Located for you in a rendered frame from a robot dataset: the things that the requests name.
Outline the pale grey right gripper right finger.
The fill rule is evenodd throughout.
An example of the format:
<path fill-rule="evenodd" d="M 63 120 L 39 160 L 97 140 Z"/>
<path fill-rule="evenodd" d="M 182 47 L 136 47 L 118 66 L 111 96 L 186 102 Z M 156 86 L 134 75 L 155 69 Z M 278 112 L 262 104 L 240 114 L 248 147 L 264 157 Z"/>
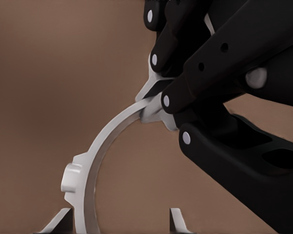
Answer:
<path fill-rule="evenodd" d="M 170 234 L 190 234 L 186 227 L 180 208 L 169 209 L 169 233 Z"/>

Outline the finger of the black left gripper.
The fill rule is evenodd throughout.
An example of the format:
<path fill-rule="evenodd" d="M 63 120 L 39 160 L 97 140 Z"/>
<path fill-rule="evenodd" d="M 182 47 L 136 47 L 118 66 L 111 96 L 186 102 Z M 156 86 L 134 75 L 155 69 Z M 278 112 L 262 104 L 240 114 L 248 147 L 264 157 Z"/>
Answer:
<path fill-rule="evenodd" d="M 245 92 L 237 78 L 205 87 L 206 42 L 160 92 L 161 107 L 186 157 L 276 232 L 293 234 L 293 143 L 228 112 L 224 103 Z"/>
<path fill-rule="evenodd" d="M 183 72 L 194 52 L 211 37 L 204 18 L 213 0 L 145 0 L 145 27 L 156 33 L 148 57 L 149 78 L 136 100 L 160 93 Z"/>

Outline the white drainage pipe clamp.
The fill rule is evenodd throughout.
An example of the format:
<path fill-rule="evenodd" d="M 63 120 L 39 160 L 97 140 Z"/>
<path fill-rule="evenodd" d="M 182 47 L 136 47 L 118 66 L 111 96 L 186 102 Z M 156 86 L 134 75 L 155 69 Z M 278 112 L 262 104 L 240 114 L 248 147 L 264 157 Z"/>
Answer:
<path fill-rule="evenodd" d="M 64 198 L 74 207 L 77 234 L 99 234 L 94 194 L 101 162 L 116 137 L 130 124 L 140 118 L 140 113 L 151 104 L 154 112 L 161 109 L 156 97 L 140 100 L 114 117 L 96 136 L 86 153 L 77 155 L 63 174 L 61 190 Z"/>

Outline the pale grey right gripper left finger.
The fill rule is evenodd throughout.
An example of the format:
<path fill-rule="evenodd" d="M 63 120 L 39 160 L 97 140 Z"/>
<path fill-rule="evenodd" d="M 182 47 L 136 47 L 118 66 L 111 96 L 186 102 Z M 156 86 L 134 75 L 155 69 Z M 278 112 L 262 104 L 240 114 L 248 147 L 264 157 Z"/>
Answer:
<path fill-rule="evenodd" d="M 72 234 L 72 208 L 61 209 L 38 234 Z"/>

